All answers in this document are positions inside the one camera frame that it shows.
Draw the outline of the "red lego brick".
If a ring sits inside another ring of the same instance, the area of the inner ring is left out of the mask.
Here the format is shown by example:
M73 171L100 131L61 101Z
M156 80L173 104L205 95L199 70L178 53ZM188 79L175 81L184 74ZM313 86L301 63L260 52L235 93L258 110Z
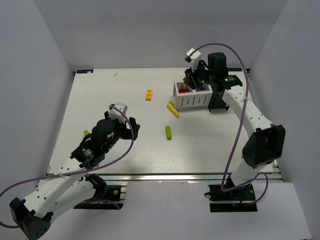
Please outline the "red lego brick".
M179 94L190 93L190 92L192 92L192 90L187 89L187 88L178 89Z

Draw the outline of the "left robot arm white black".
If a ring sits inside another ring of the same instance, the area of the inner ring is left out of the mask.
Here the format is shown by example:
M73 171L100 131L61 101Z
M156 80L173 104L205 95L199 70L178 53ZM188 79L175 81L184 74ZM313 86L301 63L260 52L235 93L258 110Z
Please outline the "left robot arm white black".
M10 202L12 218L25 236L38 240L67 210L85 200L104 199L107 184L89 171L98 167L118 140L135 141L139 130L135 118L110 116L107 111L55 175L28 196Z

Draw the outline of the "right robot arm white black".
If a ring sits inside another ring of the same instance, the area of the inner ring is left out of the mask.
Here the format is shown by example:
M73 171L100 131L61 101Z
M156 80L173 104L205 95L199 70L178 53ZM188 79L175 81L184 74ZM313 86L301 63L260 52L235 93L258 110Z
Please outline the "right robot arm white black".
M211 86L212 109L232 109L240 121L239 129L245 129L248 140L242 148L243 160L229 176L224 177L223 192L248 185L258 172L283 153L286 130L267 119L249 98L249 85L236 75L230 75L227 58L222 52L211 53L204 62L201 53L190 49L186 61L191 67L185 71L184 83L192 89Z

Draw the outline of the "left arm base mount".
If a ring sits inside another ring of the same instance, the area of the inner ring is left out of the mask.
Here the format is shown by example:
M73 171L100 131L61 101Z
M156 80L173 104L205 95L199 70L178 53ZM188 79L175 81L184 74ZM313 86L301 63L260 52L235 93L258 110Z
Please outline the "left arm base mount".
M97 174L84 176L79 184L90 183L93 189L91 198L78 203L73 209L76 210L121 210L126 198L124 185L107 183Z

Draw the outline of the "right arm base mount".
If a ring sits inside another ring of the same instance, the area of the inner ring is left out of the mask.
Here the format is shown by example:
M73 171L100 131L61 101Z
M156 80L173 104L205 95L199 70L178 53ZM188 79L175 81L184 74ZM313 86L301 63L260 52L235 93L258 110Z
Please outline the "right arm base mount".
M257 212L256 195L252 184L224 192L218 184L208 186L204 196L209 198L211 213Z

